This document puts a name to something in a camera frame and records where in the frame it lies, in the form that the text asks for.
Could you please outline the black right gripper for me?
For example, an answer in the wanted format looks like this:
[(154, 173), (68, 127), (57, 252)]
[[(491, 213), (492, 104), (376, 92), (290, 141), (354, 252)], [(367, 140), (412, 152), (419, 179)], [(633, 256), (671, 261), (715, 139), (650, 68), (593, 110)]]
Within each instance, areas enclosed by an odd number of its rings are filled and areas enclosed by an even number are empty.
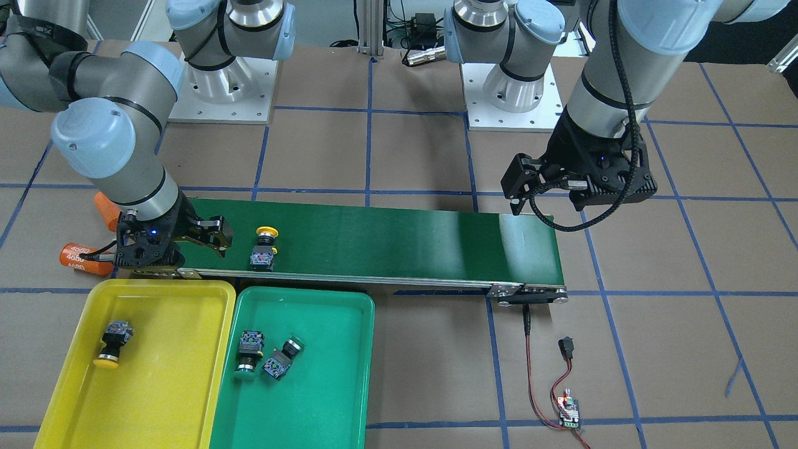
[(131, 213), (118, 216), (115, 266), (128, 270), (177, 270), (185, 264), (175, 239), (211, 248), (225, 258), (234, 231), (224, 216), (197, 219), (196, 210), (185, 194), (168, 212), (151, 221), (140, 221)]

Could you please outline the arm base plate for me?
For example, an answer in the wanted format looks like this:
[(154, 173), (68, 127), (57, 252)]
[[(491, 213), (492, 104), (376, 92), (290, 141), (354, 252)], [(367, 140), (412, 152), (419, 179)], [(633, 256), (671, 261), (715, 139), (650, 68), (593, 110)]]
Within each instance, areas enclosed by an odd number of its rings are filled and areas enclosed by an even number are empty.
[(185, 74), (170, 123), (267, 125), (279, 62), (237, 57), (215, 71), (184, 62)]
[(546, 133), (562, 113), (551, 65), (533, 82), (512, 79), (497, 64), (463, 64), (470, 130)]

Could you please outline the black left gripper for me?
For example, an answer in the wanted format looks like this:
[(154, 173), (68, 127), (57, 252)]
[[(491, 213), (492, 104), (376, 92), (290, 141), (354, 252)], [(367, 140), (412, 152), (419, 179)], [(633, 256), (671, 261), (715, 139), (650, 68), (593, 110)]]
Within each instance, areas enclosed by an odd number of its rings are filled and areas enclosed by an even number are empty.
[[(546, 190), (569, 190), (577, 211), (586, 206), (611, 205), (626, 185), (631, 170), (632, 140), (596, 137), (582, 130), (563, 111), (553, 130), (544, 159), (517, 153), (501, 178), (502, 193), (518, 216), (527, 202)], [(584, 190), (584, 181), (588, 187)]]

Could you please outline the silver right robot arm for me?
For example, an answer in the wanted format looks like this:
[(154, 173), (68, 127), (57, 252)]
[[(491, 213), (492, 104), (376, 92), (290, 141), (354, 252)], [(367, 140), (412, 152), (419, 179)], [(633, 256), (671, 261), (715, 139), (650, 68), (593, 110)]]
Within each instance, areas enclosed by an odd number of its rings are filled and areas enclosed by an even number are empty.
[(85, 1), (3, 1), (2, 105), (53, 113), (52, 143), (118, 213), (115, 239), (82, 262), (176, 270), (179, 242), (224, 258), (233, 242), (223, 216), (200, 216), (155, 153), (189, 79), (206, 99), (236, 99), (248, 75), (239, 60), (287, 60), (296, 8), (285, 1), (169, 1), (183, 51), (130, 43), (117, 57), (88, 50)]

